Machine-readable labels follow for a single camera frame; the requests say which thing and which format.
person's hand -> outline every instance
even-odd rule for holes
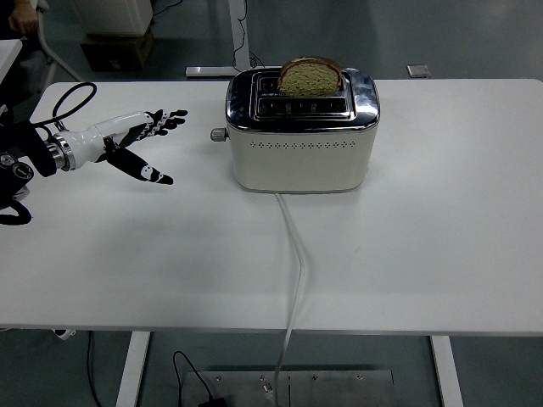
[[[14,0],[14,12],[9,16],[9,28],[23,35],[37,30],[37,12],[29,0]]]

bread crust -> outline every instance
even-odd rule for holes
[[[288,76],[288,72],[296,66],[307,64],[308,66],[314,66],[315,64],[323,65],[328,70],[333,71],[336,75],[335,89],[330,89],[330,93],[334,93],[341,89],[341,66],[332,59],[324,57],[303,57],[288,61],[281,68],[281,76],[277,82],[277,89],[282,92],[282,84],[285,78]]]

toaster knob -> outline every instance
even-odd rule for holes
[[[220,127],[218,129],[213,129],[211,131],[211,140],[214,142],[225,142],[228,137],[228,132],[225,127]]]

white toaster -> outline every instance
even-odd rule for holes
[[[247,70],[227,92],[227,128],[236,178],[258,192],[340,192],[358,187],[367,172],[379,122],[375,84],[344,69],[342,89],[324,98],[277,92],[280,69]]]

bread slice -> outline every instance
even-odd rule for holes
[[[278,91],[295,98],[330,96],[341,89],[341,66],[331,59],[293,59],[281,68]]]

